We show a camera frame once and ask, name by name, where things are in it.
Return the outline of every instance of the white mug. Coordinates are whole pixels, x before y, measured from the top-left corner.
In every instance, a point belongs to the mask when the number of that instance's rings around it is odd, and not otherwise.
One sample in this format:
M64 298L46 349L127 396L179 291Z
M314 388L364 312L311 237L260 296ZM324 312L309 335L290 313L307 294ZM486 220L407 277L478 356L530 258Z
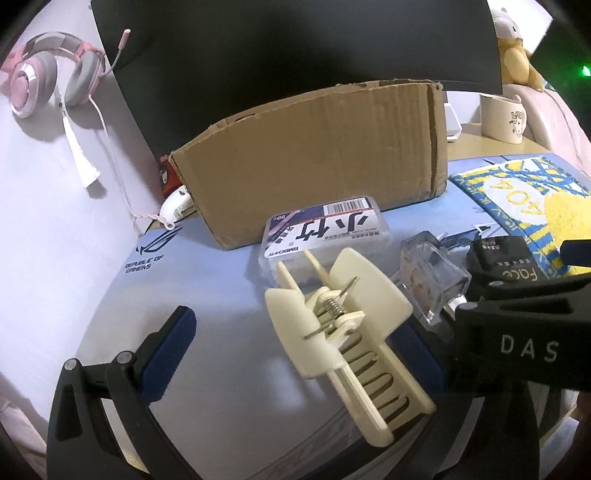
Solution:
M527 113L519 95L513 99L480 94L482 133L505 143L521 143L527 126Z

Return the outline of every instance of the rog logo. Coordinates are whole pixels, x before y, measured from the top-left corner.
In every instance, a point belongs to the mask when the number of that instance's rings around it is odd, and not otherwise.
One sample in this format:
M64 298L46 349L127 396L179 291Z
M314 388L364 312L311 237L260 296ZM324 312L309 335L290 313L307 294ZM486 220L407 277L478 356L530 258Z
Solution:
M142 255L144 252L148 254L152 254L160 250L164 245L170 242L176 235L179 233L183 227L178 226L175 227L173 230L166 230L162 235L157 236L154 240L152 240L148 245L144 247L138 247L135 249L136 252L139 252Z

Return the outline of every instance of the red object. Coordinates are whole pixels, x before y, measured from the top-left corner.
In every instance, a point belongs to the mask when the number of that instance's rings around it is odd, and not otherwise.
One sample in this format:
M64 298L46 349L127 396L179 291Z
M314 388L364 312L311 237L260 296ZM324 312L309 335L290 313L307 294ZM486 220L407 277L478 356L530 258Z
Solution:
M183 182L178 177L174 167L170 164L168 155L160 157L160 187L162 188L164 198L168 198L172 192L182 185Z

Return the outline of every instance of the stuffed animal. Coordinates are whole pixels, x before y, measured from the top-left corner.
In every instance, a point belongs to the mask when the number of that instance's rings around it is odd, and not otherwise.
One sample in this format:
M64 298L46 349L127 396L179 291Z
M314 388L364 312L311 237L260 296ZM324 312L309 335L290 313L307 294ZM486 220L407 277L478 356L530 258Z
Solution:
M503 85L516 83L543 92L544 80L542 75L530 65L531 53L523 48L519 27L504 8L501 11L491 10L491 13L499 46Z

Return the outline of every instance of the barcode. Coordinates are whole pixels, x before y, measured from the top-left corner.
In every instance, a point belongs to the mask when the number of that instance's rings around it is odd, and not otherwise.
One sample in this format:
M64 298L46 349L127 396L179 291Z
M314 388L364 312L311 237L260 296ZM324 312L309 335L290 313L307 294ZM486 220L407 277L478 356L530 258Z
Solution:
M369 205L367 200L364 198L352 199L345 200L344 202L329 203L328 205L324 205L324 214L334 215L335 213L354 212L355 210L365 210L367 208L369 208Z

